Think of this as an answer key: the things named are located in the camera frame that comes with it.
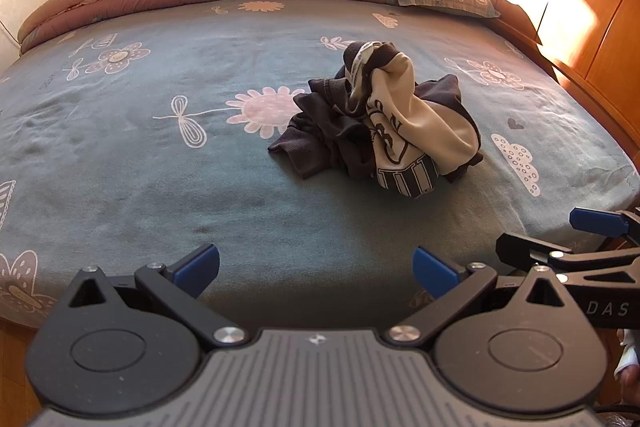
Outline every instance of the pile of clothes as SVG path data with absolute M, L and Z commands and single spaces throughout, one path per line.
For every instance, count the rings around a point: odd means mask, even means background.
M 301 112 L 269 147 L 302 178 L 338 168 L 417 198 L 432 176 L 452 182 L 482 160 L 453 74 L 416 84 L 411 59 L 390 42 L 353 42 L 343 59 L 335 78 L 294 97 Z

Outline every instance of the bed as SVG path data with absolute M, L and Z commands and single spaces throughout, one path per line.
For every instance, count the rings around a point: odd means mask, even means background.
M 605 38 L 562 55 L 508 10 L 487 22 L 397 0 L 49 0 L 0 79 L 0 315 L 37 327 L 79 267 L 126 275 L 210 241 L 220 275 L 201 299 L 247 328 L 385 327 L 429 301 L 417 245 L 502 273 L 507 230 L 591 251 L 602 238 L 572 230 L 571 208 L 628 208 L 640 189 L 640 114 L 614 96 L 640 89 L 633 2 L 596 4 Z M 392 41 L 418 83 L 455 74 L 483 161 L 412 199 L 338 170 L 302 180 L 269 154 L 293 97 L 357 40 Z

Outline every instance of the metal screw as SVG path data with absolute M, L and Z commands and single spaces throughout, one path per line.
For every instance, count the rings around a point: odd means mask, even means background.
M 222 344 L 237 344 L 244 341 L 245 336 L 246 333 L 235 326 L 225 326 L 213 334 L 213 338 Z
M 316 346 L 319 346 L 320 344 L 324 344 L 327 341 L 327 337 L 324 336 L 322 333 L 316 333 L 314 335 L 311 335 L 307 340 L 310 343 L 316 344 Z
M 413 342 L 420 338 L 420 330 L 409 325 L 394 326 L 389 330 L 389 338 L 396 342 Z

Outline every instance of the person's hand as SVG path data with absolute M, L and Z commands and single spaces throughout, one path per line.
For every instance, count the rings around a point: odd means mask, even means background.
M 618 330 L 618 339 L 620 342 L 624 339 L 625 332 Z M 620 373 L 620 394 L 622 402 L 640 407 L 640 366 L 629 365 Z

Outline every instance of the heart pattern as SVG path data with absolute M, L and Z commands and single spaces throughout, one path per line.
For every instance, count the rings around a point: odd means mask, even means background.
M 540 175 L 538 170 L 531 165 L 533 156 L 529 150 L 520 144 L 509 143 L 504 136 L 499 134 L 492 134 L 491 139 L 495 146 L 500 149 L 507 163 L 516 172 L 522 184 L 527 187 L 529 194 L 537 198 L 540 195 L 540 186 L 538 185 Z
M 380 21 L 381 24 L 385 25 L 387 28 L 395 28 L 398 26 L 398 19 L 394 19 L 393 17 L 387 17 L 386 15 L 382 15 L 380 13 L 374 13 L 373 16 Z
M 509 129 L 524 129 L 523 124 L 516 122 L 513 118 L 508 118 L 507 124 L 509 125 Z

